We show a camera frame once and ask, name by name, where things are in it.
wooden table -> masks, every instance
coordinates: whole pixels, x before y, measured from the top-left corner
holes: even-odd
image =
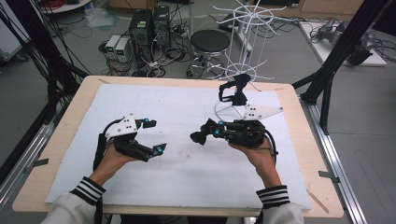
[[[216,89],[221,84],[219,81],[191,79],[86,77],[40,156],[40,160],[49,159],[49,163],[33,169],[13,204],[15,211],[48,212],[50,210],[50,204],[45,203],[45,199],[64,153],[72,142],[78,125],[88,110],[99,86],[109,83]],[[312,209],[304,212],[304,216],[341,217],[344,211],[332,181],[318,175],[318,171],[327,171],[327,168],[321,158],[318,145],[294,88],[289,84],[277,83],[255,83],[255,86],[262,91],[276,91],[279,102],[284,107],[285,121],[312,204]],[[247,85],[246,89],[253,90],[253,87]],[[259,214],[260,209],[105,205],[104,212],[112,214],[254,217]]]

black chair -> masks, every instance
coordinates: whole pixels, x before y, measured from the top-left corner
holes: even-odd
[[[187,71],[188,77],[213,77],[224,74],[224,63],[215,57],[223,54],[230,46],[230,38],[217,30],[201,30],[191,36],[191,49],[195,57]]]

sleeve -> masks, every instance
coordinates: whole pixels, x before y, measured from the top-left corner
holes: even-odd
[[[95,204],[106,192],[88,177],[83,177],[70,192],[61,194],[47,214],[42,224],[87,224],[93,223]]]
[[[300,207],[296,203],[291,203],[289,200],[287,186],[262,189],[256,193],[262,201],[262,221],[260,223],[304,223],[303,213]]]

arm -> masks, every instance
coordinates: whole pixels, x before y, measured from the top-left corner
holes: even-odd
[[[98,168],[89,178],[83,177],[75,189],[60,195],[52,204],[42,224],[92,223],[96,211],[95,204],[106,191],[102,186],[129,161],[136,159],[120,154],[114,148],[114,144],[110,144]]]
[[[300,207],[290,202],[287,186],[282,185],[268,140],[265,138],[258,149],[229,145],[245,153],[265,186],[265,189],[256,192],[262,201],[262,216],[258,218],[259,223],[304,223]]]

hand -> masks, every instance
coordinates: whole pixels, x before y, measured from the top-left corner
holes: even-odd
[[[137,161],[133,157],[128,157],[120,154],[114,144],[111,143],[106,149],[106,153],[102,158],[99,166],[91,174],[90,179],[98,185],[104,185],[124,164],[129,161]]]
[[[271,145],[267,138],[264,138],[263,143],[258,148],[241,147],[234,144],[228,145],[245,153],[247,159],[256,168],[257,174],[262,178],[266,188],[282,185],[271,155]]]

